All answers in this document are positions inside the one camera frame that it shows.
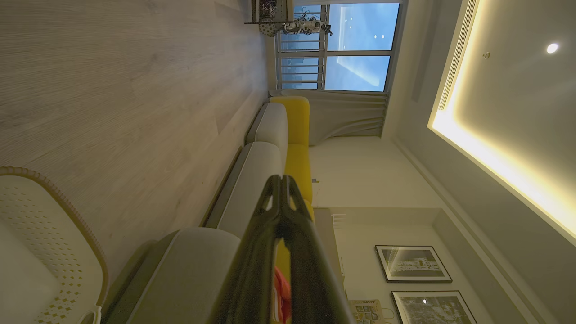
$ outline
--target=red object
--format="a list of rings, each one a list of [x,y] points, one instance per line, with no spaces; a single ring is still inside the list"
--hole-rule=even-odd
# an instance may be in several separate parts
[[[292,303],[290,295],[290,283],[284,278],[278,267],[274,267],[274,307],[272,309],[274,319],[286,324],[286,321],[292,316]]]

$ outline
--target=ceiling light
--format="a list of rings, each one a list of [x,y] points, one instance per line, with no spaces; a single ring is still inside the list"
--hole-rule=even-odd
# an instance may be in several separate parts
[[[552,54],[557,50],[558,50],[558,44],[552,43],[552,44],[548,45],[546,52],[548,52],[549,54]]]

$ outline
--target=wooden floor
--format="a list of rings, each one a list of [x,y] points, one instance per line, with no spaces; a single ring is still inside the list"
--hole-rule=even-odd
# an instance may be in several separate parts
[[[0,165],[47,176],[106,254],[198,226],[266,97],[249,0],[2,0]]]

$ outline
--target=curtain pleat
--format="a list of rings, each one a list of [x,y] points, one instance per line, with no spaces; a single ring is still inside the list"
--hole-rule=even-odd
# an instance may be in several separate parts
[[[382,135],[387,93],[284,89],[270,91],[270,95],[308,98],[310,146],[330,137]]]

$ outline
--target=framed picture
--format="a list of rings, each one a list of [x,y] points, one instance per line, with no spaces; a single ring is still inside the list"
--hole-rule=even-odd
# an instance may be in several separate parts
[[[459,291],[393,291],[401,324],[478,324]]]
[[[376,245],[387,282],[452,282],[431,246]]]

